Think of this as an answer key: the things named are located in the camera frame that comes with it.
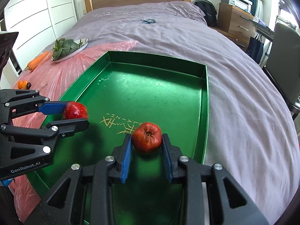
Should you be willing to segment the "blue gloved left hand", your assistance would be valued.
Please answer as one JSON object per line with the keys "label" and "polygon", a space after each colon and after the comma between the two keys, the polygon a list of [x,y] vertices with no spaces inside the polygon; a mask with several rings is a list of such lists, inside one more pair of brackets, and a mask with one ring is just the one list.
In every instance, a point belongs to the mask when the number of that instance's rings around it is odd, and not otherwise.
{"label": "blue gloved left hand", "polygon": [[2,186],[8,187],[12,183],[13,180],[14,179],[1,180],[0,187],[2,187]]}

